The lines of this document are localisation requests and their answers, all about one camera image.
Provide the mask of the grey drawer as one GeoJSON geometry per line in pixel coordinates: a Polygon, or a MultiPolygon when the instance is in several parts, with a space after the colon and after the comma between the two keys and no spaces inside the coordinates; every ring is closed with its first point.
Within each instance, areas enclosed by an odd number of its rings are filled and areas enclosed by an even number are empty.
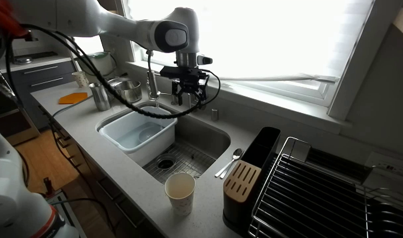
{"type": "Polygon", "coordinates": [[[48,88],[51,88],[51,87],[63,85],[63,84],[70,83],[70,82],[73,82],[73,81],[74,80],[72,78],[71,73],[51,76],[51,77],[42,78],[42,79],[21,79],[19,81],[19,90],[18,91],[30,94],[32,92],[36,92],[36,91],[48,89],[48,88]],[[64,77],[64,79],[56,81],[56,82],[53,82],[53,83],[47,83],[45,85],[40,85],[38,87],[30,87],[30,85],[32,85],[32,84],[44,82],[44,81],[47,81],[47,80],[56,79],[56,78],[59,78],[59,77],[64,77]]]}
{"type": "Polygon", "coordinates": [[[61,63],[48,64],[48,65],[44,65],[44,66],[31,67],[28,69],[14,71],[11,73],[11,75],[13,77],[13,82],[19,83],[19,81],[21,79],[42,79],[42,78],[47,78],[47,77],[51,77],[51,76],[72,73],[74,71],[75,71],[75,67],[73,66],[71,61],[66,61],[66,62],[61,62],[61,63]],[[23,72],[28,72],[31,70],[36,70],[36,69],[41,69],[41,68],[46,68],[46,67],[51,67],[51,66],[58,66],[58,68],[53,69],[53,71],[48,70],[47,72],[39,72],[39,73],[34,73],[34,74],[23,74],[23,72]]]}

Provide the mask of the wooden knife block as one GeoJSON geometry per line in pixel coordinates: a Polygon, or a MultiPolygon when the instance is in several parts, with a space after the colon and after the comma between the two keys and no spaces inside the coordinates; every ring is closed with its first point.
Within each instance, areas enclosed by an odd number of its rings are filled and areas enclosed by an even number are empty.
{"type": "Polygon", "coordinates": [[[224,181],[224,196],[239,203],[248,200],[261,170],[261,168],[248,162],[238,161],[224,181]]]}

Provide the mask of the orange silicone mat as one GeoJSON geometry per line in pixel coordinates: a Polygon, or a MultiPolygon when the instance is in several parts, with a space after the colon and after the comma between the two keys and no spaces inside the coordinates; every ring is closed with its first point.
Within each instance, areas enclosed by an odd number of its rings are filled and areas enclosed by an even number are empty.
{"type": "Polygon", "coordinates": [[[58,104],[75,104],[88,98],[88,93],[71,93],[59,99],[58,104]]]}

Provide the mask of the small patterned paper cup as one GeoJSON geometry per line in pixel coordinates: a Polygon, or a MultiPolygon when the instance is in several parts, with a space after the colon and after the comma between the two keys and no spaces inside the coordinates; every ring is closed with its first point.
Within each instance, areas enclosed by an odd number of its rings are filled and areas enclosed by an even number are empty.
{"type": "Polygon", "coordinates": [[[77,85],[82,88],[89,85],[89,81],[87,80],[86,74],[83,71],[73,72],[72,74],[73,80],[77,83],[77,85]]]}

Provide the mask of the silver spoon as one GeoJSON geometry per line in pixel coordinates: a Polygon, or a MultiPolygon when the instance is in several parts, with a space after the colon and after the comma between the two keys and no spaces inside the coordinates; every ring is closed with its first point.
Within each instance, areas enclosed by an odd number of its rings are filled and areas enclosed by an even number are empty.
{"type": "Polygon", "coordinates": [[[231,165],[238,161],[240,158],[242,157],[242,155],[239,156],[233,156],[232,161],[230,161],[230,163],[227,164],[227,166],[224,168],[224,170],[221,172],[221,174],[219,175],[220,179],[224,179],[225,175],[228,173],[229,169],[231,168],[231,165]]]}
{"type": "MultiPolygon", "coordinates": [[[[232,159],[233,159],[233,156],[239,156],[239,155],[244,155],[244,152],[245,152],[245,150],[244,149],[242,149],[242,148],[238,148],[238,149],[236,149],[234,152],[233,152],[233,155],[232,155],[232,159]]],[[[215,177],[216,178],[219,178],[219,175],[221,174],[221,172],[224,170],[224,168],[226,167],[226,166],[224,166],[221,170],[219,170],[216,174],[215,174],[215,177]]]]}

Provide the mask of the large patterned paper cup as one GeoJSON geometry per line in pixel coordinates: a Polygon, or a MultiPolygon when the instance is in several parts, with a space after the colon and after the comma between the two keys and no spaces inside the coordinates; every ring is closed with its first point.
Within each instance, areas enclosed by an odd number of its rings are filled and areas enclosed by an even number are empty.
{"type": "Polygon", "coordinates": [[[176,215],[187,216],[192,212],[195,178],[186,172],[171,175],[165,182],[165,194],[176,215]]]}

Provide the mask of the white plastic wash basin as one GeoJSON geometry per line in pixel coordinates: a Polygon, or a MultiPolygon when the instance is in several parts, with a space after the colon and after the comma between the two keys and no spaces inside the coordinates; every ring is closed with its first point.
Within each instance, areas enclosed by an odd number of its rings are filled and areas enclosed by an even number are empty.
{"type": "Polygon", "coordinates": [[[143,167],[172,145],[177,122],[133,111],[102,126],[99,133],[143,167]]]}

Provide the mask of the oven door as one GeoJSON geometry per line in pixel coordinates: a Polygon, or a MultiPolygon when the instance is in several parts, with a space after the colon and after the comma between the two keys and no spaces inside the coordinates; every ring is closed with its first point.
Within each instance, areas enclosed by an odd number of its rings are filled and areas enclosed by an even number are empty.
{"type": "Polygon", "coordinates": [[[2,94],[0,94],[0,133],[14,146],[40,135],[26,111],[2,94]]]}

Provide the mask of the stainless steel pot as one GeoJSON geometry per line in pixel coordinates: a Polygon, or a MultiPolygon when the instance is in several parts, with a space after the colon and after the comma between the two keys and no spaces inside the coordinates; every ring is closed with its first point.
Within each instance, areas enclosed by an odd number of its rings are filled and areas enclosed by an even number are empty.
{"type": "Polygon", "coordinates": [[[128,103],[134,103],[142,99],[141,83],[129,77],[117,77],[108,81],[115,92],[128,103]]]}

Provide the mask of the white wall socket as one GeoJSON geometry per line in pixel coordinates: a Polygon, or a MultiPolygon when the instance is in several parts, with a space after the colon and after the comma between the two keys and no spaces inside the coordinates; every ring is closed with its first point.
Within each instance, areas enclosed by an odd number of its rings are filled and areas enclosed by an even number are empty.
{"type": "Polygon", "coordinates": [[[375,166],[403,177],[403,160],[399,158],[371,152],[364,165],[367,167],[375,166]]]}

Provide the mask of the black utensil holder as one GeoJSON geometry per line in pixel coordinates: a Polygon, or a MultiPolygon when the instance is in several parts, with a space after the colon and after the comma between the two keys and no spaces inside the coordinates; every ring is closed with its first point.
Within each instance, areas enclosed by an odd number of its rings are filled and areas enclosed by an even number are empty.
{"type": "Polygon", "coordinates": [[[276,148],[280,134],[281,131],[277,128],[262,128],[239,160],[262,169],[254,188],[248,196],[248,200],[243,203],[235,202],[225,197],[223,193],[222,219],[224,224],[243,238],[250,238],[248,231],[252,221],[251,213],[265,179],[271,170],[271,164],[277,156],[276,148]]]}

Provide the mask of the grey kitchen sink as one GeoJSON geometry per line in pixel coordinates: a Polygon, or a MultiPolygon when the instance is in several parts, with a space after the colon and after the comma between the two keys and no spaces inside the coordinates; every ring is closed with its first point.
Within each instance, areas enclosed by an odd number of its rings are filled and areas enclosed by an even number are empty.
{"type": "MultiPolygon", "coordinates": [[[[100,121],[97,125],[97,132],[102,126],[112,122],[114,119],[118,119],[130,112],[132,110],[125,110],[121,113],[117,113],[110,117],[107,117],[100,121]]],[[[230,138],[223,131],[215,129],[210,125],[203,123],[197,119],[192,118],[191,116],[182,116],[177,118],[178,122],[175,125],[175,141],[174,142],[185,142],[195,147],[200,148],[206,153],[211,153],[217,159],[228,149],[231,144],[230,138]]],[[[119,152],[129,158],[125,153],[123,153],[120,149],[118,149],[114,144],[111,143],[119,152]]],[[[138,171],[139,174],[142,175],[143,178],[148,179],[156,184],[161,184],[156,179],[154,179],[150,174],[148,174],[141,166],[139,166],[136,162],[134,162],[131,158],[129,158],[134,168],[132,169],[134,172],[138,171]]]]}

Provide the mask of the stainless steel tumbler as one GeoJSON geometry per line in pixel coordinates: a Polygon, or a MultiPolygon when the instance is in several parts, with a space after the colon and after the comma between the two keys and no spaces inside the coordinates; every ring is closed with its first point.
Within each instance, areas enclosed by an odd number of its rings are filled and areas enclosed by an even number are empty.
{"type": "Polygon", "coordinates": [[[92,92],[95,105],[99,111],[106,111],[111,109],[111,101],[109,99],[108,94],[105,91],[105,88],[100,83],[91,83],[89,84],[89,88],[92,92]]]}

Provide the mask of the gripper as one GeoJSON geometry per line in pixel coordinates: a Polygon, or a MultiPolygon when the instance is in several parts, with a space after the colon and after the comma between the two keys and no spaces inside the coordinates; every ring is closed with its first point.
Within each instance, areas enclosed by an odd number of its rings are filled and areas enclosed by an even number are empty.
{"type": "Polygon", "coordinates": [[[206,88],[209,79],[210,75],[201,76],[201,78],[197,80],[181,79],[177,76],[172,77],[171,104],[181,106],[183,104],[183,93],[196,94],[199,101],[206,101],[208,99],[206,88]]]}

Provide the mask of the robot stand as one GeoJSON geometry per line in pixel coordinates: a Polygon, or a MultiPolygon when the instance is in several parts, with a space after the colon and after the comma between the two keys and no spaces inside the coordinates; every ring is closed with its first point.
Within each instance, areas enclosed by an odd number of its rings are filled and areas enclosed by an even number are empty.
{"type": "MultiPolygon", "coordinates": [[[[66,201],[68,197],[64,190],[55,191],[54,195],[46,199],[49,204],[66,201]]],[[[87,238],[79,220],[68,203],[53,205],[61,218],[65,221],[65,228],[61,228],[54,238],[87,238]]]]}

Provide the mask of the chrome faucet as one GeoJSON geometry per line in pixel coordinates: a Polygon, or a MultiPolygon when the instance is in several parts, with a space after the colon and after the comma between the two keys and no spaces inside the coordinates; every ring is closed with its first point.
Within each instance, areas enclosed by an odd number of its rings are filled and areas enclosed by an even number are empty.
{"type": "MultiPolygon", "coordinates": [[[[151,99],[158,99],[159,95],[160,95],[160,91],[157,89],[156,76],[160,76],[160,73],[155,73],[151,69],[151,66],[150,66],[151,58],[154,55],[153,51],[147,50],[146,54],[147,54],[147,63],[148,63],[148,71],[147,71],[148,91],[149,91],[151,99]]],[[[174,61],[174,64],[176,64],[175,67],[190,67],[190,68],[199,69],[198,63],[197,63],[197,58],[198,58],[197,53],[177,52],[175,55],[176,55],[176,60],[174,61]]],[[[187,94],[189,96],[189,99],[192,99],[192,97],[197,99],[196,94],[183,93],[183,95],[184,94],[187,94]]]]}

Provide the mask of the window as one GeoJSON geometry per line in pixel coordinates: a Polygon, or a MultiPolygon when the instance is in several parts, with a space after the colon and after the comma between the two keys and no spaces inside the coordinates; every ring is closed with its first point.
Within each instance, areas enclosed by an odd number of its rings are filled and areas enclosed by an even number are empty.
{"type": "Polygon", "coordinates": [[[123,0],[126,16],[176,7],[199,20],[206,69],[222,80],[328,107],[374,0],[123,0]]]}

